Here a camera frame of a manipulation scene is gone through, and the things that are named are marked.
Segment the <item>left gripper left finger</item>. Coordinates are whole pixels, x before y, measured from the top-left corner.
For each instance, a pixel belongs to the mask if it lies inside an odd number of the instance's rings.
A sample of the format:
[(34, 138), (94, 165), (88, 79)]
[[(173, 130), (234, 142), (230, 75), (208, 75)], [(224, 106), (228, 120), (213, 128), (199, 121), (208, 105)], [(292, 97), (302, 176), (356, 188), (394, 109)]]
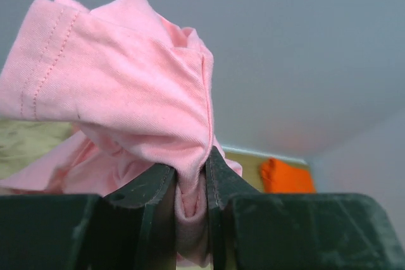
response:
[(1, 197), (2, 269), (174, 269), (175, 170), (117, 191)]

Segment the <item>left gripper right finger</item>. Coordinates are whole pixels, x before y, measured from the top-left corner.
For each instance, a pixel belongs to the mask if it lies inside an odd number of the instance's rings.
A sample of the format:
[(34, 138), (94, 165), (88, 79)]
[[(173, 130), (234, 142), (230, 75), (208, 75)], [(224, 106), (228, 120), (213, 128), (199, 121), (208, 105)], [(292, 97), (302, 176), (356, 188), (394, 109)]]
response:
[(358, 193), (264, 194), (213, 147), (205, 164), (213, 269), (403, 269), (385, 210)]

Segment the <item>pink t shirt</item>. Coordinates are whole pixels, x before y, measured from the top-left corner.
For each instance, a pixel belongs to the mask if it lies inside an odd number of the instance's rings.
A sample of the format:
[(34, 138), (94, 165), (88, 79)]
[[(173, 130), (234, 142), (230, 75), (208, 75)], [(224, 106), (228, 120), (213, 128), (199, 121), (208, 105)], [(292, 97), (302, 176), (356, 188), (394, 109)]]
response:
[(77, 133), (20, 172), (4, 193), (108, 195), (155, 163), (177, 172), (177, 261), (210, 260), (206, 176), (213, 148), (214, 59), (190, 27), (147, 0), (87, 9), (35, 0), (1, 72), (1, 116), (62, 121)]

